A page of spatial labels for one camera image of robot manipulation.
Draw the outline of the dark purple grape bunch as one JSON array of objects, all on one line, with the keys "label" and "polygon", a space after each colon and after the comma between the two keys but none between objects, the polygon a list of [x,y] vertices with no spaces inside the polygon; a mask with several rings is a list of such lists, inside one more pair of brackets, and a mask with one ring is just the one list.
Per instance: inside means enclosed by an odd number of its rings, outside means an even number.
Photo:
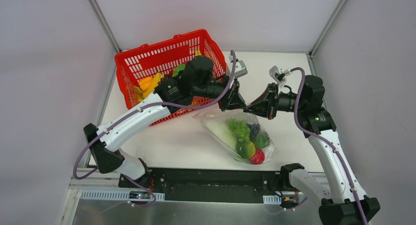
[{"label": "dark purple grape bunch", "polygon": [[249,137],[251,142],[255,142],[260,134],[261,128],[259,124],[246,124],[250,129]]}]

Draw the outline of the green grape bunch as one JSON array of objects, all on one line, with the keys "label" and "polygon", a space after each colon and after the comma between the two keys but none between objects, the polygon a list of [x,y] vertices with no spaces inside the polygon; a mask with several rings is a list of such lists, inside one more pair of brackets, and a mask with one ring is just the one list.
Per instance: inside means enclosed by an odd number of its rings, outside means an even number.
[{"label": "green grape bunch", "polygon": [[226,119],[226,124],[238,142],[248,142],[250,140],[250,129],[247,127],[246,121],[230,118]]}]

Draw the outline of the clear zip top bag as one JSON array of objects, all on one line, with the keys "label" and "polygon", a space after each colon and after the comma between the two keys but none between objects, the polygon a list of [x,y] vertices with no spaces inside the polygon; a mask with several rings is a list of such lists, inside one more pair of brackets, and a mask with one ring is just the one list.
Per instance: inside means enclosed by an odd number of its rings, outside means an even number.
[{"label": "clear zip top bag", "polygon": [[276,155],[277,148],[257,116],[241,110],[200,111],[193,116],[235,161],[265,164]]}]

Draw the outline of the green bell pepper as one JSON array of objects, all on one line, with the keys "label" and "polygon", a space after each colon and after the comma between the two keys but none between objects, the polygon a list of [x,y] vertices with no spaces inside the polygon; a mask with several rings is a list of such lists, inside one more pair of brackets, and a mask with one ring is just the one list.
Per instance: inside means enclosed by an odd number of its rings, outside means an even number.
[{"label": "green bell pepper", "polygon": [[253,140],[253,143],[255,145],[255,148],[257,149],[263,149],[270,145],[270,137],[267,132],[262,131],[260,132],[257,137]]}]

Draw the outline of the green mango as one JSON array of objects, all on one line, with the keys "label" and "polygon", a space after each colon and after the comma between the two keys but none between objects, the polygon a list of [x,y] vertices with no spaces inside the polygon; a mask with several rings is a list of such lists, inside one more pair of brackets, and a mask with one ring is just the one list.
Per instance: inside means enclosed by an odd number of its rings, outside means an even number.
[{"label": "green mango", "polygon": [[250,159],[255,155],[256,148],[253,142],[238,142],[236,145],[236,152],[237,154],[244,158]]}]

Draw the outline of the red apple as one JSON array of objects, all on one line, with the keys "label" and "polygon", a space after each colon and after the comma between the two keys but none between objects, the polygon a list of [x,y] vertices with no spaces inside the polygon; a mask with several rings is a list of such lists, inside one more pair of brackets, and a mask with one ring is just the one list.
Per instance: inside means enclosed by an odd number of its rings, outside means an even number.
[{"label": "red apple", "polygon": [[255,154],[249,159],[253,165],[262,164],[265,161],[265,154],[262,149],[256,149]]}]

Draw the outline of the red plastic shopping basket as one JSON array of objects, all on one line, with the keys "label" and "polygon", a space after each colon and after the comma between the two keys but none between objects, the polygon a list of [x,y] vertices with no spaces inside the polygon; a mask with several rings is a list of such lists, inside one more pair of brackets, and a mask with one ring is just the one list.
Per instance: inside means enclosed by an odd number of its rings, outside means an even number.
[{"label": "red plastic shopping basket", "polygon": [[[164,79],[172,77],[172,72],[179,64],[186,64],[195,56],[206,56],[213,61],[213,77],[218,78],[226,73],[224,56],[204,29],[175,35],[172,39],[156,44],[144,44],[135,49],[121,52],[115,56],[117,66],[117,81],[122,92],[126,107],[132,109],[140,102],[133,92],[139,80],[154,76],[156,73],[164,75]],[[208,105],[210,99],[194,97],[191,106]],[[195,109],[182,108],[178,112],[151,124],[156,125],[169,119],[181,116]]]}]

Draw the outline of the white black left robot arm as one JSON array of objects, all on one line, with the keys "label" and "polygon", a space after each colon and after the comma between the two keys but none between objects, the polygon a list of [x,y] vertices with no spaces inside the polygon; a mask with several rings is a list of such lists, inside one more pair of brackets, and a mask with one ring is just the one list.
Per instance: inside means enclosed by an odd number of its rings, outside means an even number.
[{"label": "white black left robot arm", "polygon": [[247,74],[245,64],[234,55],[230,57],[226,73],[214,78],[213,61],[206,56],[195,56],[177,75],[164,79],[143,101],[122,116],[104,125],[86,125],[83,131],[96,170],[101,174],[118,172],[128,176],[136,187],[146,187],[150,175],[144,162],[122,151],[121,146],[139,131],[182,108],[206,107],[191,106],[194,97],[210,99],[208,106],[218,104],[220,108],[228,109],[237,78]]}]

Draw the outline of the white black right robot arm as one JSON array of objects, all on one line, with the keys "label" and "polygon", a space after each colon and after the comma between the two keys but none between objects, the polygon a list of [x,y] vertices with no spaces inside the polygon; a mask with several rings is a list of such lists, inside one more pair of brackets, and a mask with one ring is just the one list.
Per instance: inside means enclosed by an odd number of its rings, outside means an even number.
[{"label": "white black right robot arm", "polygon": [[315,150],[329,188],[312,179],[293,164],[279,176],[279,186],[294,187],[315,204],[324,225],[366,225],[380,210],[376,198],[370,198],[349,166],[340,145],[337,127],[331,114],[322,106],[325,88],[321,78],[307,75],[296,94],[278,91],[275,83],[248,105],[246,112],[269,120],[277,111],[293,112],[295,123]]}]

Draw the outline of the green lettuce leaf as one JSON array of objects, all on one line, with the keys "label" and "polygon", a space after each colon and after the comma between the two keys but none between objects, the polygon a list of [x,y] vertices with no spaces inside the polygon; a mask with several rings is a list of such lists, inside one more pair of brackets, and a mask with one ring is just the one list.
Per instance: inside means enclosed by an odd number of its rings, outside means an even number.
[{"label": "green lettuce leaf", "polygon": [[181,63],[173,69],[172,77],[180,75],[180,73],[185,69],[185,64]]}]

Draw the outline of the yellow banana bunch front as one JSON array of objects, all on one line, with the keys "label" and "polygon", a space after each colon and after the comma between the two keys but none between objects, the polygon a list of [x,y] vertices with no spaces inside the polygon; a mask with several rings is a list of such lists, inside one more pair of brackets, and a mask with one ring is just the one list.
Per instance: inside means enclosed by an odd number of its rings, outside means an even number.
[{"label": "yellow banana bunch front", "polygon": [[156,73],[153,76],[153,81],[150,85],[150,88],[146,92],[142,92],[139,88],[139,85],[133,86],[133,92],[135,95],[137,95],[138,102],[142,102],[150,93],[152,93],[155,90],[155,88],[159,85],[162,79],[164,79],[164,75],[161,73]]}]

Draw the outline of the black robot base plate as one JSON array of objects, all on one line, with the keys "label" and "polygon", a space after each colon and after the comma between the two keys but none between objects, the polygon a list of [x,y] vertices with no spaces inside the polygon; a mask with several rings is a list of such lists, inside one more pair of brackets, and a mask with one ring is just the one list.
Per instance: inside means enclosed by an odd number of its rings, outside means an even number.
[{"label": "black robot base plate", "polygon": [[150,168],[141,186],[165,195],[167,201],[277,203],[292,207],[300,191],[276,171],[234,171]]}]

